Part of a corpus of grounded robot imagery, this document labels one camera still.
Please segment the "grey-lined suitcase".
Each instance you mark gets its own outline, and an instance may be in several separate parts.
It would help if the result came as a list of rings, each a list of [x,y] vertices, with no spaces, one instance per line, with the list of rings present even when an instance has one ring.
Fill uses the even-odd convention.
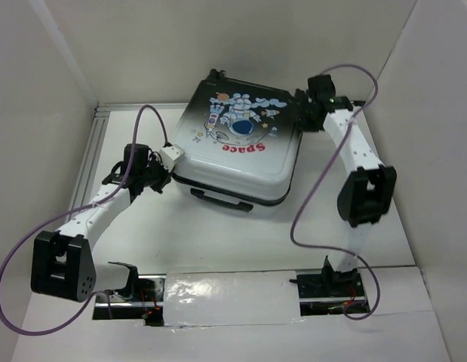
[[[278,209],[300,150],[298,106],[287,90],[212,69],[198,84],[170,142],[184,155],[173,179],[184,192],[243,213]]]

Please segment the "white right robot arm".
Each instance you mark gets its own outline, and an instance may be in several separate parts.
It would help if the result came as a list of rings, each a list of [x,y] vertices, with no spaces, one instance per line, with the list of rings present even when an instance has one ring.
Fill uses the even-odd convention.
[[[371,226],[389,211],[397,172],[372,150],[356,121],[361,110],[348,97],[336,95],[330,75],[313,76],[307,84],[307,90],[295,92],[300,106],[300,129],[326,132],[336,146],[335,156],[346,169],[336,208],[345,222],[343,249],[348,251],[339,266],[348,271],[360,264],[358,256]]]

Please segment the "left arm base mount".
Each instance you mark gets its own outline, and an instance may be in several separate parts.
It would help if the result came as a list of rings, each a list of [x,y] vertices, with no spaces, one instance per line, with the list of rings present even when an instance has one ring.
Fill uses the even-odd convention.
[[[163,327],[166,275],[139,275],[125,292],[100,294],[94,302],[93,321],[136,321],[149,327]]]

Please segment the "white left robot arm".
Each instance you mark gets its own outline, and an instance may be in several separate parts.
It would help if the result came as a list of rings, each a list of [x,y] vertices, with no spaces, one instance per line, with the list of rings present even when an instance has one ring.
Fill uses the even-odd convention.
[[[128,144],[123,159],[101,182],[86,208],[54,232],[40,232],[33,245],[31,289],[38,294],[76,302],[88,298],[97,285],[92,249],[113,220],[146,188],[157,193],[171,181],[184,151],[166,144],[159,151]]]

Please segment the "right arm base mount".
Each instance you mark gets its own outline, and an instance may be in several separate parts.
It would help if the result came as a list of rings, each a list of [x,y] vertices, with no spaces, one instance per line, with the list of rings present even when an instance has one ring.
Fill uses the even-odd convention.
[[[320,271],[297,273],[289,282],[296,286],[300,300],[300,315],[318,316],[366,314],[370,311],[359,271],[334,271],[326,261]]]

